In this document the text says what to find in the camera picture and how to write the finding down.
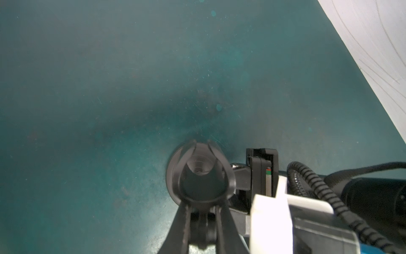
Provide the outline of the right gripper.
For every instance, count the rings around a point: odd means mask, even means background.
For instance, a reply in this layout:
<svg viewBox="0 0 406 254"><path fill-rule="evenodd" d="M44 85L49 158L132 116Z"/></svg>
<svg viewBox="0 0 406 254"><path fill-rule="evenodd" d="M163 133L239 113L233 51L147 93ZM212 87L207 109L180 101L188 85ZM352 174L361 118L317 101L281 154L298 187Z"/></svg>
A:
<svg viewBox="0 0 406 254"><path fill-rule="evenodd" d="M256 195L275 197L279 180L279 154L275 149L246 149L246 163L231 164L236 190L229 208L240 235L251 230L251 207Z"/></svg>

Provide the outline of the black round stand base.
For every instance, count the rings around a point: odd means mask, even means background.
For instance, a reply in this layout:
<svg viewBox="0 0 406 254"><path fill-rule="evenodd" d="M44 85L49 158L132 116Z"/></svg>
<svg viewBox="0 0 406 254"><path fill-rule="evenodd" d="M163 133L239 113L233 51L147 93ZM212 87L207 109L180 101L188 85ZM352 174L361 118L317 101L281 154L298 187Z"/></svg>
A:
<svg viewBox="0 0 406 254"><path fill-rule="evenodd" d="M178 205L208 210L233 195L236 177L220 148L193 142L180 147L170 158L166 185Z"/></svg>

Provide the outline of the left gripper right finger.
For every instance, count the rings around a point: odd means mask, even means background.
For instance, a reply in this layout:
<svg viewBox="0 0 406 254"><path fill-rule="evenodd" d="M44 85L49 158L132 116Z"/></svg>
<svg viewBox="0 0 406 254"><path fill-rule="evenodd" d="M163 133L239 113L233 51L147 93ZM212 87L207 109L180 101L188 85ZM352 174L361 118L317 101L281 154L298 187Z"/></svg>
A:
<svg viewBox="0 0 406 254"><path fill-rule="evenodd" d="M226 203L216 207L216 253L249 254Z"/></svg>

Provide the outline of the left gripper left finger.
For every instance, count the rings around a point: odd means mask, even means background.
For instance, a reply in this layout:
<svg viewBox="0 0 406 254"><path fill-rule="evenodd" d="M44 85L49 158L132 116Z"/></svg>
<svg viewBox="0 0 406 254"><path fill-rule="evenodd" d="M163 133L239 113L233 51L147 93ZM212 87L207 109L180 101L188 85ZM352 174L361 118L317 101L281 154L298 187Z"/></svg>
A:
<svg viewBox="0 0 406 254"><path fill-rule="evenodd" d="M159 254L188 254L191 208L181 203Z"/></svg>

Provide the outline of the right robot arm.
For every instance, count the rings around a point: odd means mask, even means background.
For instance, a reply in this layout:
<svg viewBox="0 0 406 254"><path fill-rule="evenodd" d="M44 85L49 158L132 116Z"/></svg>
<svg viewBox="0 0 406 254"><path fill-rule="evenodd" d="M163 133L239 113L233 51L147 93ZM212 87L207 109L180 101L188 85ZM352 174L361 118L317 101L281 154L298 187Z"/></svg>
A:
<svg viewBox="0 0 406 254"><path fill-rule="evenodd" d="M250 208L255 195L275 196L277 177L287 178L290 195L317 200L321 195L315 186L314 175L302 163L292 162L286 171L279 171L275 149L246 151L244 164L231 165L236 174L237 187L229 204L237 230L243 237L250 235ZM366 174L405 169L404 162L340 170L320 179L353 213L370 227L392 241L402 250L406 248L406 182L399 179L366 178Z"/></svg>

